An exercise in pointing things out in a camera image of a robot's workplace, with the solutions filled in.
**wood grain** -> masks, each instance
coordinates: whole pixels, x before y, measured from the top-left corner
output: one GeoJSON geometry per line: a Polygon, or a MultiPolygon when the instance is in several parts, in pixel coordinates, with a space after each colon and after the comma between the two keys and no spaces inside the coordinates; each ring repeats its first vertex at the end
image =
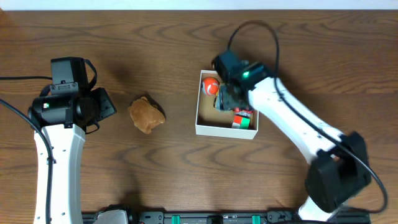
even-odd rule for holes
{"type": "MultiPolygon", "coordinates": [[[[398,220],[398,17],[396,11],[58,11],[0,17],[1,76],[51,75],[50,59],[90,59],[118,113],[87,136],[81,205],[95,211],[124,202],[137,210],[266,210],[299,207],[307,165],[265,117],[254,140],[195,135],[201,69],[226,47],[242,21],[263,19],[279,31],[281,77],[319,117],[368,144],[386,185],[387,212],[398,220]],[[145,135],[127,107],[144,93],[166,123],[145,135]]],[[[242,58],[274,63],[274,44],[257,27],[240,33],[242,58]]],[[[48,82],[0,83],[0,98],[22,111],[48,82]]],[[[37,156],[32,130],[0,107],[0,222],[32,223],[37,156]]],[[[376,208],[375,183],[352,204],[376,208]]]]}

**white box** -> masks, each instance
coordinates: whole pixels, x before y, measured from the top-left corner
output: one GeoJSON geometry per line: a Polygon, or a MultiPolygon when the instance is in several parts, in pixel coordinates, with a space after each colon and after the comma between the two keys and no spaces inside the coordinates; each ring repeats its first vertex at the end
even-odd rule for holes
{"type": "Polygon", "coordinates": [[[199,79],[197,118],[195,129],[197,134],[205,136],[218,136],[227,138],[253,139],[258,132],[258,111],[254,111],[249,129],[234,129],[232,127],[234,113],[218,111],[213,107],[216,96],[205,95],[200,86],[203,78],[213,77],[222,83],[216,71],[202,70],[199,79]]]}

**orange ball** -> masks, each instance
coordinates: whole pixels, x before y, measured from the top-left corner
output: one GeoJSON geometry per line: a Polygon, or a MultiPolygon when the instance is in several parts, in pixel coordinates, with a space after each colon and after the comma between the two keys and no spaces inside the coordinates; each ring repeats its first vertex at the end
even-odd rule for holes
{"type": "Polygon", "coordinates": [[[201,89],[206,95],[215,95],[218,91],[218,81],[213,77],[204,78],[201,89]]]}

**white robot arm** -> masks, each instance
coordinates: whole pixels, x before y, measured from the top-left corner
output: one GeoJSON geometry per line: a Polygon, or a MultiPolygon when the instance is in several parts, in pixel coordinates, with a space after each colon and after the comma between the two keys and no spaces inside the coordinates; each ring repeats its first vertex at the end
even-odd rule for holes
{"type": "MultiPolygon", "coordinates": [[[[80,164],[86,134],[77,125],[65,128],[63,124],[43,127],[42,132],[52,146],[55,159],[50,208],[52,223],[83,223],[80,207],[80,164]]],[[[39,165],[34,223],[45,224],[47,151],[40,136],[35,133],[34,137],[39,165]]]]}
{"type": "MultiPolygon", "coordinates": [[[[299,102],[277,79],[279,91],[284,98],[296,110],[304,115],[313,124],[317,124],[324,132],[341,141],[342,132],[326,124],[307,107],[299,102]]],[[[266,78],[255,85],[255,89],[249,91],[249,104],[260,113],[269,118],[300,150],[308,164],[317,158],[319,149],[329,151],[335,145],[321,136],[307,123],[301,120],[293,111],[280,99],[274,85],[274,78],[266,78]]],[[[324,212],[313,200],[308,197],[307,201],[298,210],[302,220],[327,221],[333,213],[324,212]]]]}

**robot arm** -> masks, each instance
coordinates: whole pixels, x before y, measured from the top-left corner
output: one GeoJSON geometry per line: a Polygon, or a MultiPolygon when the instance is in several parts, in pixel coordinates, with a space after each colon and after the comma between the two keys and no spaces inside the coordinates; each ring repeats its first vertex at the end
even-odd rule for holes
{"type": "Polygon", "coordinates": [[[51,60],[51,95],[41,95],[29,108],[29,118],[40,127],[52,147],[53,162],[35,133],[38,157],[37,200],[34,223],[83,223],[80,208],[80,163],[86,128],[116,113],[104,88],[92,90],[96,70],[87,59],[67,57],[51,60]],[[85,64],[95,75],[88,82],[85,64]],[[52,175],[48,164],[53,163],[52,175]],[[52,185],[47,195],[47,182],[52,185]]]}
{"type": "MultiPolygon", "coordinates": [[[[342,132],[338,129],[326,124],[307,107],[299,102],[289,91],[283,86],[278,79],[277,84],[279,90],[284,94],[285,99],[304,115],[313,124],[324,130],[337,141],[341,141],[342,132]]],[[[291,111],[286,104],[280,100],[273,78],[265,78],[263,81],[255,85],[255,89],[248,92],[249,104],[260,113],[269,118],[278,128],[298,147],[303,154],[307,163],[317,158],[319,149],[329,151],[335,145],[319,135],[308,124],[302,121],[296,114],[291,111]]]]}
{"type": "Polygon", "coordinates": [[[229,94],[235,96],[236,101],[246,100],[252,109],[267,116],[298,147],[310,164],[305,180],[309,197],[298,211],[301,219],[329,220],[345,201],[370,184],[370,174],[363,166],[342,153],[336,144],[324,138],[318,133],[319,130],[312,128],[294,113],[287,103],[335,142],[340,142],[368,164],[366,145],[358,133],[345,136],[323,122],[292,96],[272,71],[259,62],[249,64],[227,50],[217,56],[212,64],[228,85],[229,94]]]}

